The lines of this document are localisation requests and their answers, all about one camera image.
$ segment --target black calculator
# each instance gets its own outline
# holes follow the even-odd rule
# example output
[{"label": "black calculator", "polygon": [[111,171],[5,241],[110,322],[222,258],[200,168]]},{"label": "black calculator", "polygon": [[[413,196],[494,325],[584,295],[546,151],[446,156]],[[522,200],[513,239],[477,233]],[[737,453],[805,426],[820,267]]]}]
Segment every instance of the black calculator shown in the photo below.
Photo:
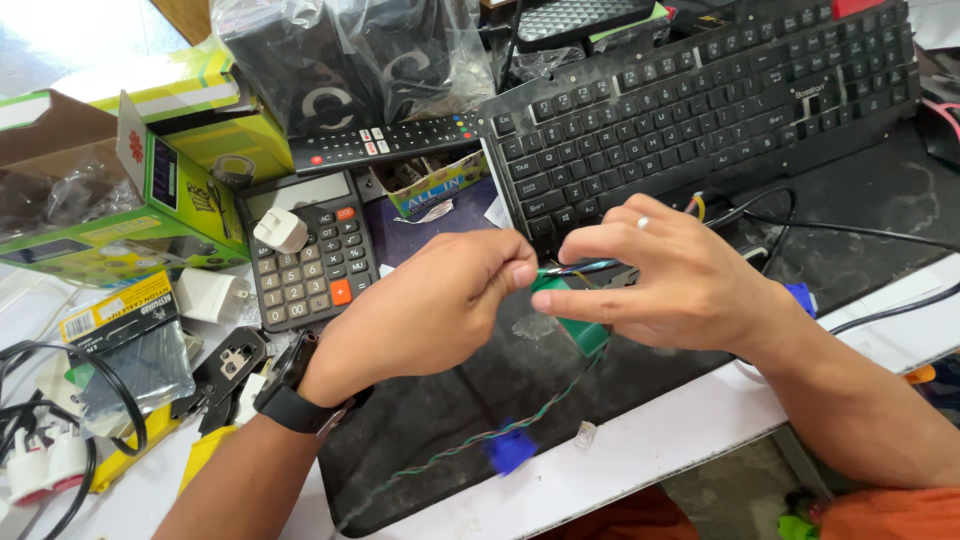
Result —
[{"label": "black calculator", "polygon": [[[237,193],[247,230],[263,329],[286,331],[343,313],[377,280],[363,203],[348,171],[288,176]],[[267,210],[293,212],[307,226],[303,249],[284,255],[253,237]]]}]

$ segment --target black keyboard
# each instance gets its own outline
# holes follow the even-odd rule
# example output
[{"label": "black keyboard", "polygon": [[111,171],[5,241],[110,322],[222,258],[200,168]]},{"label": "black keyboard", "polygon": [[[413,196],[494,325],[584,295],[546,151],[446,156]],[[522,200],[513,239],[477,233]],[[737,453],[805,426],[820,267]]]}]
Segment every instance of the black keyboard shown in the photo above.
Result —
[{"label": "black keyboard", "polygon": [[906,2],[838,20],[823,1],[735,9],[741,22],[591,57],[481,106],[498,189],[541,254],[635,193],[675,208],[734,194],[878,144],[916,113]]}]

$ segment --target man's right hand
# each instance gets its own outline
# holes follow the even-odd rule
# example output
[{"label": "man's right hand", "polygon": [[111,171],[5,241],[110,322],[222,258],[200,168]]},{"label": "man's right hand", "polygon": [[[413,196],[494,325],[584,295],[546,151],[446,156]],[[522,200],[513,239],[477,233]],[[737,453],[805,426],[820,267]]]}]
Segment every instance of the man's right hand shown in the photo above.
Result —
[{"label": "man's right hand", "polygon": [[[649,218],[640,230],[641,216]],[[622,289],[540,291],[537,311],[604,324],[653,347],[724,350],[750,357],[777,347],[810,317],[695,217],[634,195],[603,224],[570,233],[560,262],[616,258],[639,269]]]}]

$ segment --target remote control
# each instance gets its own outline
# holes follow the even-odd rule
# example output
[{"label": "remote control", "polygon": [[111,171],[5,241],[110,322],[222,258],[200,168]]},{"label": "remote control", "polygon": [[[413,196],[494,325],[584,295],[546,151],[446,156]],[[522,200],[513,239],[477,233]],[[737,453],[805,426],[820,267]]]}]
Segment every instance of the remote control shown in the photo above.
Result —
[{"label": "remote control", "polygon": [[474,116],[473,112],[465,112],[336,135],[295,137],[288,142],[297,176],[316,176],[433,152],[479,147]]},{"label": "remote control", "polygon": [[[250,242],[263,330],[332,319],[376,281],[363,202],[349,172],[257,184],[238,193],[236,202]],[[306,223],[309,238],[299,252],[278,253],[253,236],[257,222],[273,207]]]}]

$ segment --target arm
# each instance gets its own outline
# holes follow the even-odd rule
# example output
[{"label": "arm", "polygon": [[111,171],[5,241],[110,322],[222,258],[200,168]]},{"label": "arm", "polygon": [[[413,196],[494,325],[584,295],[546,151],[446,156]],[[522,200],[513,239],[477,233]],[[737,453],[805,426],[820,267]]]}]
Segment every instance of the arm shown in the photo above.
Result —
[{"label": "arm", "polygon": [[[650,218],[643,231],[641,215]],[[640,275],[625,289],[538,292],[537,310],[613,324],[655,347],[730,351],[756,366],[804,442],[840,473],[889,487],[960,487],[960,430],[692,216],[635,195],[602,225],[570,233],[559,257],[618,258]]]},{"label": "arm", "polygon": [[[534,250],[516,231],[441,234],[327,325],[298,392],[334,407],[381,380],[449,369],[490,338],[500,302],[536,275]],[[418,339],[409,339],[411,320]],[[449,331],[449,321],[461,331]],[[277,538],[321,444],[254,416],[190,482],[154,538]]]}]

